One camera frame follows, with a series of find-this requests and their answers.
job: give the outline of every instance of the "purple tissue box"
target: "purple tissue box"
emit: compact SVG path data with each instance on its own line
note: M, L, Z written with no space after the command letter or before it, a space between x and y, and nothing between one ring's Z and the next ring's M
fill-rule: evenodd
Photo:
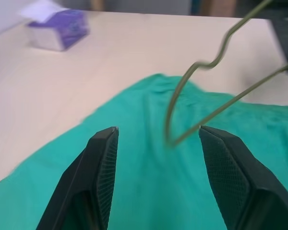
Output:
M89 33L85 13L77 10L60 11L45 23L27 26L34 46L57 51L68 49Z

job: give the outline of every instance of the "table surface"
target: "table surface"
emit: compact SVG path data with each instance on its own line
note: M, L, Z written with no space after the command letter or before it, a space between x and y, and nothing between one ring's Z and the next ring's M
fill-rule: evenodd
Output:
M97 107L155 73L182 75L213 60L235 18L88 12L91 34L67 52L30 47L25 27L0 35L0 180L30 154ZM222 62L192 81L237 94L283 66L271 24L253 19L232 38ZM288 105L280 74L244 98Z

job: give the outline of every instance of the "teal t-shirt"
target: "teal t-shirt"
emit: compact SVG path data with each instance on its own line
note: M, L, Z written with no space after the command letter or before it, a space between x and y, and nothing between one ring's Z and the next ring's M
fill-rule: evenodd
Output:
M120 136L109 230L225 230L198 133L173 149L164 142L179 79L157 74L136 83L22 162L0 181L0 230L35 229L64 170L91 136L110 126ZM176 105L173 135L230 98L189 82ZM237 102L207 125L239 136L288 190L288 106Z

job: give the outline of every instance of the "dark object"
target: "dark object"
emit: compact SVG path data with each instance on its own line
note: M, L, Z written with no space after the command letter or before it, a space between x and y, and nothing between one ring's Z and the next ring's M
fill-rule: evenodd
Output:
M63 173L38 230L106 230L114 189L119 131L97 132Z
M200 131L211 189L228 230L288 230L288 192L226 131Z

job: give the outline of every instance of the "white tissue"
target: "white tissue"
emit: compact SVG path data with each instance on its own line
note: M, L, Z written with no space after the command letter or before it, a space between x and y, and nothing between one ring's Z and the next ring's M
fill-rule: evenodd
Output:
M19 11L19 14L22 17L29 18L39 23L45 23L55 13L64 10L66 10L66 8L63 8L50 0L38 0L22 8Z

